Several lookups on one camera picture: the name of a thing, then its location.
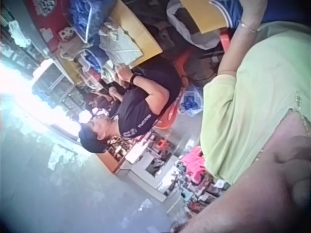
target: black t-shirt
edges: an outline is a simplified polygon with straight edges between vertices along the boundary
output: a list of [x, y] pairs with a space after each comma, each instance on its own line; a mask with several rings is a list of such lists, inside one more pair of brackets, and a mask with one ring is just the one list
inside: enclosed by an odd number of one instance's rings
[[[153, 80], [168, 89], [170, 97], [164, 106], [164, 112], [177, 98], [181, 88], [181, 79], [166, 60], [153, 60], [152, 66], [139, 74]], [[147, 133], [159, 118], [154, 114], [145, 100], [148, 94], [139, 87], [128, 90], [118, 109], [119, 130], [123, 137], [135, 138]]]

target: wall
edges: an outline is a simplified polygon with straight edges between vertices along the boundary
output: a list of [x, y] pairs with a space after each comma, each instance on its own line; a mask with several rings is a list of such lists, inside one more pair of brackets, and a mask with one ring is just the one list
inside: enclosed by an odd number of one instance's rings
[[15, 233], [165, 232], [163, 204], [2, 97], [1, 220]]
[[172, 168], [174, 163], [177, 161], [177, 157], [172, 156], [166, 165], [162, 168], [162, 172], [155, 177], [146, 171], [147, 166], [151, 163], [154, 157], [149, 152], [144, 152], [142, 159], [136, 164], [132, 165], [131, 170], [143, 181], [148, 183], [152, 188], [157, 189], [164, 176]]

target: plastic bag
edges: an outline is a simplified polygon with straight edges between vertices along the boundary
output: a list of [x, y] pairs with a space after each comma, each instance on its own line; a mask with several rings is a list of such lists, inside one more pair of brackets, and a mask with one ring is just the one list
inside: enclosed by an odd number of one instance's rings
[[203, 50], [208, 50], [216, 47], [217, 44], [220, 42], [219, 30], [214, 30], [204, 34], [200, 32], [190, 34], [186, 26], [175, 16], [177, 10], [182, 7], [183, 4], [180, 2], [180, 0], [169, 1], [166, 9], [169, 22], [184, 37], [185, 40], [195, 45], [196, 47]]
[[193, 117], [203, 111], [203, 89], [190, 84], [181, 98], [178, 112]]

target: table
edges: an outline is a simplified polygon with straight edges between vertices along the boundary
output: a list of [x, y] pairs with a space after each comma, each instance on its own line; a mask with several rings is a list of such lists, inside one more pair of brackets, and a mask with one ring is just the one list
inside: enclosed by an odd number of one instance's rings
[[110, 17], [128, 33], [143, 53], [130, 67], [138, 66], [163, 52], [148, 30], [121, 0], [117, 0]]
[[208, 0], [180, 0], [201, 33], [227, 27], [222, 13]]

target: pink item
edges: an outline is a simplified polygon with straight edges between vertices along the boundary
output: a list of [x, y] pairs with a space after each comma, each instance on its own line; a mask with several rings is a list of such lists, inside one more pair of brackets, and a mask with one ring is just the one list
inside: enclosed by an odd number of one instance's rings
[[186, 166], [186, 173], [190, 175], [195, 183], [199, 183], [202, 176], [206, 174], [204, 157], [201, 156], [201, 147], [195, 147], [189, 154], [185, 155], [181, 161]]

